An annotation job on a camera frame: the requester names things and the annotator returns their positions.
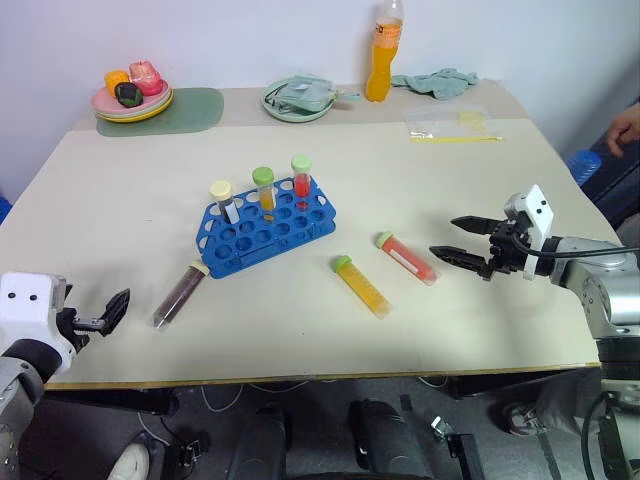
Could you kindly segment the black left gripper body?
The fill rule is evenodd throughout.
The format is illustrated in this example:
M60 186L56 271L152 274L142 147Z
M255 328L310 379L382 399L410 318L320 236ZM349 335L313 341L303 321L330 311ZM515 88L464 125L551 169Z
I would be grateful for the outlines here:
M108 322L102 318L80 318L74 308L64 307L56 315L56 326L62 336L79 353L89 343L89 333L98 332L107 335Z

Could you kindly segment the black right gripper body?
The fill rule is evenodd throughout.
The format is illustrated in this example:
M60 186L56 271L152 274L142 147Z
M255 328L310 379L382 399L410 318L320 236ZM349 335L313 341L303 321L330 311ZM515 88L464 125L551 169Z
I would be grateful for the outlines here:
M494 273L510 274L524 269L527 254L516 246L526 234L531 222L525 217L515 220L483 219L482 230L489 236L490 258L480 276L490 280Z

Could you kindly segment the bystander bare hand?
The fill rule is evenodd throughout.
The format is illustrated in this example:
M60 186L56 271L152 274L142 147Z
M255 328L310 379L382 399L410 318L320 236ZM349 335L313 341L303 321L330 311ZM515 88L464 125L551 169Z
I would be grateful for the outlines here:
M623 148L639 140L639 104L636 103L614 117L606 135L609 151L622 157Z

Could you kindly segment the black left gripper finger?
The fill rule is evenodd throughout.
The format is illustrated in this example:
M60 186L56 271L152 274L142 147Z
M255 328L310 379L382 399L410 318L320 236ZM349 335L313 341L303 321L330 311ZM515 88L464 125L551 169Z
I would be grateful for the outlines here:
M130 290L125 289L114 295L106 304L105 312L101 316L103 325L101 335L108 336L118 326L127 313L130 301Z

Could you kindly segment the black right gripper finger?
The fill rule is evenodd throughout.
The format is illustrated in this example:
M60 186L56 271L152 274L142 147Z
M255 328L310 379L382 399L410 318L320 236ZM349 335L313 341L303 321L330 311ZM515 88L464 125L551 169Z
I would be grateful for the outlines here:
M454 218L450 223L464 231L478 235L491 234L496 228L496 221L494 219L473 215Z
M478 275L483 275L488 266L482 256L471 254L457 247L431 246L429 251L438 259L450 265L475 272Z

